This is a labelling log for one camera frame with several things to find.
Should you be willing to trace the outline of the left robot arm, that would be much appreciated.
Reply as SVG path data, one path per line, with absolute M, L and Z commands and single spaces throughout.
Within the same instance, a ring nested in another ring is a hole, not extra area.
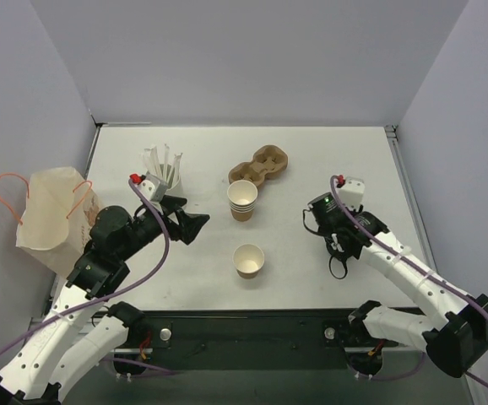
M 145 315 L 125 302 L 112 305 L 91 334 L 79 332 L 129 274 L 126 261 L 163 236 L 166 243 L 191 244 L 207 224 L 207 214 L 186 213 L 181 197 L 163 197 L 130 215 L 125 208 L 101 209 L 90 240 L 76 261 L 46 319 L 25 339 L 16 356 L 0 369 L 0 404 L 59 404 L 78 379 L 106 354 L 124 344 L 139 345 Z

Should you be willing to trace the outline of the single brown paper cup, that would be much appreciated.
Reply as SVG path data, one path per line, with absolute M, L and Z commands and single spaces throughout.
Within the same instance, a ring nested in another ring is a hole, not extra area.
M 235 249 L 232 262 L 241 278 L 255 278 L 263 268 L 265 255 L 260 247 L 244 244 Z

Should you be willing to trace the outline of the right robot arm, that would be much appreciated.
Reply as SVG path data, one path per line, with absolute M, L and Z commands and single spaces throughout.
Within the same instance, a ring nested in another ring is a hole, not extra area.
M 394 310 L 373 300 L 350 316 L 348 333 L 359 344 L 373 338 L 417 348 L 445 374 L 459 378 L 488 350 L 488 296 L 473 297 L 427 267 L 372 213 L 348 211 L 327 192 L 308 211 L 332 257 L 351 257 L 376 269 L 421 310 Z

